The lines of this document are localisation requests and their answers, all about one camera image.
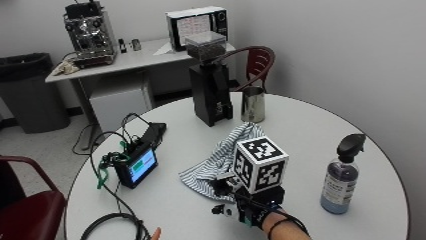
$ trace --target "white wall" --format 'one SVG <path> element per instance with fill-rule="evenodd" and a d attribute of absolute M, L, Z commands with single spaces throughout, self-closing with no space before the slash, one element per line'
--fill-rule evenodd
<path fill-rule="evenodd" d="M 66 6 L 74 3 L 74 0 L 0 0 L 0 57 L 48 52 L 58 63 L 74 51 L 63 23 Z M 167 11 L 221 6 L 233 15 L 233 2 L 227 0 L 102 0 L 102 5 L 110 14 L 116 38 L 127 42 L 135 38 L 147 41 L 168 37 Z M 79 106 L 71 84 L 60 84 L 60 90 L 66 106 Z M 14 117 L 2 99 L 0 113 L 4 118 Z"/>
<path fill-rule="evenodd" d="M 240 0 L 237 6 L 237 47 L 260 44 L 277 54 L 267 88 L 337 113 L 377 141 L 409 194 L 412 239 L 426 239 L 426 2 Z"/>

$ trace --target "espresso machine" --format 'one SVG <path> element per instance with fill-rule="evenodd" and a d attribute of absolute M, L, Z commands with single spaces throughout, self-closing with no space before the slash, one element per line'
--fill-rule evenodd
<path fill-rule="evenodd" d="M 66 29 L 76 50 L 75 65 L 86 68 L 112 64 L 116 57 L 115 36 L 107 11 L 99 1 L 66 7 Z"/>

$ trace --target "microwave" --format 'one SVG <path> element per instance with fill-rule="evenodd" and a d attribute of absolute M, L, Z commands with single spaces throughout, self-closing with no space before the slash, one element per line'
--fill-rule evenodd
<path fill-rule="evenodd" d="M 207 31 L 213 31 L 227 37 L 227 9 L 204 7 L 184 11 L 167 12 L 171 44 L 175 51 L 185 50 L 185 37 Z"/>

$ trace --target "spray bottle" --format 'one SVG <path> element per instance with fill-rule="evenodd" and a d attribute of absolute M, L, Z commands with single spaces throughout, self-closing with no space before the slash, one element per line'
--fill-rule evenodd
<path fill-rule="evenodd" d="M 328 166 L 321 206 L 335 214 L 343 214 L 349 209 L 360 174 L 355 157 L 364 151 L 365 139 L 365 134 L 347 136 L 337 147 L 339 158 Z"/>

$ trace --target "human hand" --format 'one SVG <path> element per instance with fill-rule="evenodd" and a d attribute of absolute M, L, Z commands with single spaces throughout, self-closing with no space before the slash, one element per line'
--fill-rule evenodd
<path fill-rule="evenodd" d="M 151 240 L 160 240 L 162 228 L 156 229 L 155 234 L 151 237 Z"/>

